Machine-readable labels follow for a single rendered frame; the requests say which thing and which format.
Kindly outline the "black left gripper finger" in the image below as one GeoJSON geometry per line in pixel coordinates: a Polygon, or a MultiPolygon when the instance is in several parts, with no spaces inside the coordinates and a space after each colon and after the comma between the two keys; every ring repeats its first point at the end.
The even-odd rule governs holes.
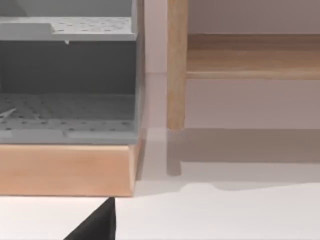
{"type": "Polygon", "coordinates": [[[116,231],[116,201],[110,197],[63,240],[116,240],[116,231]]]}

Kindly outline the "pale wooden drawer front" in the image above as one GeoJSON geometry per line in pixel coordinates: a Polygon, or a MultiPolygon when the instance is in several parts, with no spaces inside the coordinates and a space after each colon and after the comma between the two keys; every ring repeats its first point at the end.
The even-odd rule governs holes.
{"type": "Polygon", "coordinates": [[[0,144],[0,195],[131,197],[141,146],[0,144]]]}

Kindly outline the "grey pierced drawer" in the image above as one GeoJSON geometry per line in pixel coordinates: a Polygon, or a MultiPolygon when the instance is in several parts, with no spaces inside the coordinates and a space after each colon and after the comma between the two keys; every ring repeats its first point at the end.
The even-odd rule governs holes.
{"type": "Polygon", "coordinates": [[[144,0],[0,0],[0,144],[136,144],[144,10],[144,0]]]}

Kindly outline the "wooden open shelf unit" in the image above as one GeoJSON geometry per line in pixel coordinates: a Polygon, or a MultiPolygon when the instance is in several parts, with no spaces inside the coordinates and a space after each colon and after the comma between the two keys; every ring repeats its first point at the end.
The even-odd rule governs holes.
{"type": "Polygon", "coordinates": [[[189,34],[189,1],[167,0],[167,127],[185,127],[187,79],[320,80],[320,34],[189,34]]]}

